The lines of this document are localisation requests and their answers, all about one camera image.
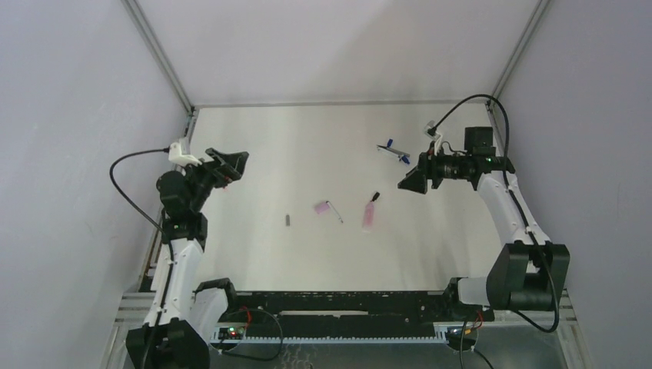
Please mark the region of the grey pen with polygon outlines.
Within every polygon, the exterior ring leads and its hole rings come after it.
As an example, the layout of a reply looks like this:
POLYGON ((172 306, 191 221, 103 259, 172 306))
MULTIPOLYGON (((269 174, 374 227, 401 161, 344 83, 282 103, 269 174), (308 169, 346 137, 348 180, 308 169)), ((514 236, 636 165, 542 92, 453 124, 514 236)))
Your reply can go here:
POLYGON ((390 155, 390 156, 392 156, 392 157, 395 157, 395 156, 392 155, 392 153, 391 153, 392 151, 403 152, 403 151, 399 151, 399 150, 394 149, 394 148, 388 148, 387 146, 383 146, 383 145, 378 145, 378 146, 377 146, 377 150, 378 150, 379 152, 384 152, 384 153, 386 153, 386 154, 388 154, 388 155, 390 155))

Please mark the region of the pink highlighter pen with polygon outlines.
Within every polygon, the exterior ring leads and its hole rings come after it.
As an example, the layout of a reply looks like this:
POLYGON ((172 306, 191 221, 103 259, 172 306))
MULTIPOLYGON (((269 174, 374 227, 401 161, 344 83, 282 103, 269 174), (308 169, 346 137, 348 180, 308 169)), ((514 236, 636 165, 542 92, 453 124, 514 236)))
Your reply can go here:
POLYGON ((372 229, 374 223, 374 210, 375 210, 374 202, 369 201, 364 209, 364 216, 363 216, 363 223, 362 223, 362 230, 365 232, 369 232, 372 229))

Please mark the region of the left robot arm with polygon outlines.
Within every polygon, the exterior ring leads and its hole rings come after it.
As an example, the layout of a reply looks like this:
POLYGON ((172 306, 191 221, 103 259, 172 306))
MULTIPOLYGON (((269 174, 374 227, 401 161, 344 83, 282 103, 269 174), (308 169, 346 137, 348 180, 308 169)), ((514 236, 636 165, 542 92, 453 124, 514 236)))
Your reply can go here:
POLYGON ((179 168, 156 181, 163 208, 157 226, 162 245, 151 284, 155 296, 142 326, 128 332, 126 348, 136 368, 207 368, 211 335, 234 306, 236 293, 227 278, 195 280, 208 239, 201 210, 213 190, 242 178, 249 153, 209 148, 210 159, 204 161, 179 143, 165 153, 179 168))

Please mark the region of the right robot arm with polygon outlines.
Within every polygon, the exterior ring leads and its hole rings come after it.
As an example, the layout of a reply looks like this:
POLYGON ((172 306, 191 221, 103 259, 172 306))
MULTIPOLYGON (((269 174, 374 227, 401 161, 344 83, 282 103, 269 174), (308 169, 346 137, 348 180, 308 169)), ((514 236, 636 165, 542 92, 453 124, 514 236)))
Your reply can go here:
POLYGON ((453 283, 457 301, 503 311, 553 311, 561 299, 570 253, 534 220, 514 166, 496 154, 492 128, 466 128, 464 150, 450 154, 435 128, 426 134, 431 139, 428 150, 420 153, 398 188, 424 194, 445 180, 469 182, 486 204, 503 245, 486 277, 453 283))

